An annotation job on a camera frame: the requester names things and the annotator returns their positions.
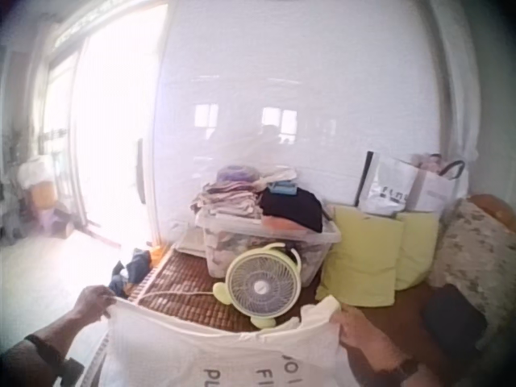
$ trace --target clear plastic storage box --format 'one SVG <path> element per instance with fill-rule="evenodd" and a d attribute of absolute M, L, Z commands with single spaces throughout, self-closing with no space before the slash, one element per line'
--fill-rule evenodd
<path fill-rule="evenodd" d="M 227 215 L 210 215 L 202 210 L 196 217 L 204 230 L 206 261 L 212 277 L 224 278 L 230 263 L 240 254 L 273 242 L 293 244 L 302 258 L 301 280 L 308 286 L 321 268 L 333 243 L 340 241 L 340 231 L 333 222 L 323 220 L 322 233 L 313 231 L 275 231 L 262 226 L 259 219 Z"/>

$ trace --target white t-shirt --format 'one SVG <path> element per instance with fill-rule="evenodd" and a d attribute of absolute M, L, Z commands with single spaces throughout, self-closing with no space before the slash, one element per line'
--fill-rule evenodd
<path fill-rule="evenodd" d="M 338 309 L 328 297 L 303 306 L 301 322 L 231 333 L 118 301 L 100 386 L 354 387 L 339 328 L 329 323 Z"/>

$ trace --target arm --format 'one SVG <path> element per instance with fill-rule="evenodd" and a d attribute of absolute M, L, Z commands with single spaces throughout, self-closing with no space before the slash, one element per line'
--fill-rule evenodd
<path fill-rule="evenodd" d="M 71 311 L 34 335 L 54 347 L 64 359 L 81 329 L 98 321 L 113 302 L 114 295 L 105 286 L 85 288 Z M 27 340 L 2 354 L 1 361 L 0 385 L 52 386 L 57 379 L 56 371 Z"/>
<path fill-rule="evenodd" d="M 359 348 L 375 372 L 392 372 L 410 359 L 356 308 L 343 306 L 343 311 L 334 314 L 331 321 L 340 325 L 340 340 Z M 441 384 L 427 367 L 420 364 L 402 386 L 439 387 Z"/>

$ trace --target paper bag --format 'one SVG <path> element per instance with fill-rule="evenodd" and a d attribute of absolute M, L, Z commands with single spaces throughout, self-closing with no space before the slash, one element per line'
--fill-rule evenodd
<path fill-rule="evenodd" d="M 413 165 L 368 152 L 358 208 L 368 214 L 385 216 L 403 211 L 417 175 L 418 169 Z"/>
<path fill-rule="evenodd" d="M 406 209 L 417 212 L 435 212 L 441 214 L 453 201 L 457 179 L 464 171 L 465 163 L 461 160 L 449 164 L 438 175 L 419 169 L 412 191 L 407 199 Z M 451 169 L 457 168 L 452 178 L 445 177 Z"/>

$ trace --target wristwatch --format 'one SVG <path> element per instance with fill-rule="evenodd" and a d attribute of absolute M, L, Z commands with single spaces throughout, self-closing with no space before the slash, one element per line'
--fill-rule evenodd
<path fill-rule="evenodd" d="M 73 387 L 77 383 L 84 372 L 84 365 L 72 358 L 64 360 L 59 351 L 36 335 L 29 335 L 25 340 L 35 345 L 40 358 L 61 378 L 62 387 Z"/>
<path fill-rule="evenodd" d="M 410 358 L 400 365 L 398 365 L 395 369 L 384 370 L 377 372 L 377 380 L 378 385 L 390 387 L 390 386 L 400 386 L 404 381 L 406 381 L 409 377 L 414 375 L 419 369 L 419 362 Z"/>

